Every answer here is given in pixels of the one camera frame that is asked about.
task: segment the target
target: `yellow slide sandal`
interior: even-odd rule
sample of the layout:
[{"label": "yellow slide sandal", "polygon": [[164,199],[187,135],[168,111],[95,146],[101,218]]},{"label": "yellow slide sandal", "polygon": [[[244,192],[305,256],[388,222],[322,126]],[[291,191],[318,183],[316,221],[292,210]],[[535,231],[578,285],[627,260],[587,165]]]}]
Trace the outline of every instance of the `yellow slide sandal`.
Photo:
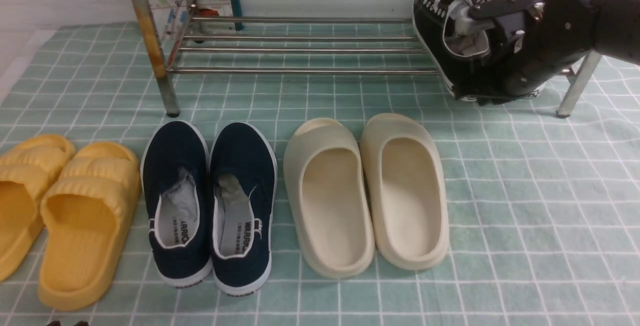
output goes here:
[{"label": "yellow slide sandal", "polygon": [[49,233],[38,296],[62,311],[90,305],[107,291],[140,196],[138,158],[113,142],[80,150],[42,199]]},{"label": "yellow slide sandal", "polygon": [[42,230],[44,193],[76,148],[59,135],[41,135],[0,157],[0,281],[8,278]]}]

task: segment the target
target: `brand logo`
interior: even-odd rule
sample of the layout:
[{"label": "brand logo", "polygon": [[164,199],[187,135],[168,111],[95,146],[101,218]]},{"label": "brand logo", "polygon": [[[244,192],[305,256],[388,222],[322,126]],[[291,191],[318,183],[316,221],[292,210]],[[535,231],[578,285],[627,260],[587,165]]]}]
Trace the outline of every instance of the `brand logo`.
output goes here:
[{"label": "brand logo", "polygon": [[189,241],[189,226],[185,221],[180,223],[180,235],[182,236],[182,243],[186,244]]},{"label": "brand logo", "polygon": [[180,236],[178,235],[178,219],[173,218],[173,241],[176,245],[180,244]]},{"label": "brand logo", "polygon": [[244,225],[244,238],[242,240],[242,252],[249,248],[249,242],[251,241],[251,222],[245,222]]},{"label": "brand logo", "polygon": [[240,239],[242,239],[242,224],[238,223],[238,231],[235,235],[235,253],[240,253]]}]

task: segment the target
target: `shoe rack leg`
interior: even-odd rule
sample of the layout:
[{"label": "shoe rack leg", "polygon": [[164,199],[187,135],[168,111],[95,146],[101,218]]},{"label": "shoe rack leg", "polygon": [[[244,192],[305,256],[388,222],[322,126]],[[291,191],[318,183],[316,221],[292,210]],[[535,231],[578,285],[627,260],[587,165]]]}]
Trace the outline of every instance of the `shoe rack leg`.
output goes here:
[{"label": "shoe rack leg", "polygon": [[[194,16],[198,16],[199,12],[198,12],[198,0],[185,0],[185,3],[187,3],[186,7],[187,10],[189,10],[189,13],[194,15]],[[203,30],[202,30],[202,23],[199,21],[191,21],[190,22],[190,27],[194,28],[193,30],[197,33],[197,34],[202,34]]]},{"label": "shoe rack leg", "polygon": [[566,119],[571,115],[601,58],[602,55],[599,55],[595,51],[590,52],[582,61],[576,75],[568,77],[570,82],[569,89],[566,91],[566,94],[564,94],[560,106],[558,106],[558,109],[555,111],[558,117]]},{"label": "shoe rack leg", "polygon": [[180,115],[180,107],[178,106],[178,98],[176,97],[176,91],[174,85],[169,78],[167,72],[167,65],[165,64],[165,54],[162,50],[162,44],[156,29],[156,22],[154,21],[153,13],[151,12],[151,5],[149,0],[131,0],[133,3],[133,9],[135,10],[135,16],[137,17],[140,30],[142,31],[142,38],[146,46],[146,51],[149,54],[149,60],[151,61],[151,67],[153,68],[153,74],[158,82],[158,89],[160,90],[160,96],[164,103],[164,109],[167,116],[177,117]]}]

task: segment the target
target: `grid pattern mat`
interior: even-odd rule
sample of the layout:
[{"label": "grid pattern mat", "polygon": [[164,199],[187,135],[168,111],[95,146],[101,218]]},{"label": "grid pattern mat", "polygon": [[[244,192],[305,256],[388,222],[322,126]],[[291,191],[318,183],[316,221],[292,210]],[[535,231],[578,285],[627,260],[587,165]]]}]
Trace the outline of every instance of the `grid pattern mat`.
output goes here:
[{"label": "grid pattern mat", "polygon": [[[411,32],[407,25],[317,27],[335,34]],[[316,31],[315,25],[273,28],[268,31]],[[134,23],[59,30],[0,107],[0,150],[59,133],[78,148],[114,140],[141,155],[169,120],[145,51]],[[188,55],[182,62],[380,67],[429,61]],[[163,285],[141,201],[114,282],[98,303],[76,313],[41,305],[43,232],[20,269],[0,283],[0,325],[640,325],[640,68],[604,58],[573,116],[560,120],[554,110],[566,88],[566,79],[555,78],[537,99],[480,108],[455,102],[436,76],[181,75],[180,119],[194,123],[210,145],[225,124],[248,121],[280,163],[294,130],[313,117],[334,117],[357,139],[365,121],[381,112],[419,120],[442,157],[448,256],[429,271],[407,272],[377,255],[356,278],[323,279],[302,260],[281,179],[272,273],[253,296],[221,295],[211,279],[187,290]]]}]

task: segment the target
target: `navy slip-on shoe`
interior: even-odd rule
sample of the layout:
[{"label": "navy slip-on shoe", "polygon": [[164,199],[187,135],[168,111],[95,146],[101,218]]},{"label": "navy slip-on shoe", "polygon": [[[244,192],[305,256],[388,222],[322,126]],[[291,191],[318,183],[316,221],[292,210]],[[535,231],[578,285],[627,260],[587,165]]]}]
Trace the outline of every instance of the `navy slip-on shoe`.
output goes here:
[{"label": "navy slip-on shoe", "polygon": [[247,296],[265,284],[272,269],[276,157],[258,129],[232,123],[214,142],[210,173],[215,283],[229,296]]},{"label": "navy slip-on shoe", "polygon": [[153,259],[165,283],[191,287],[213,268],[207,144],[192,124],[172,121],[159,128],[146,147],[140,176]]}]

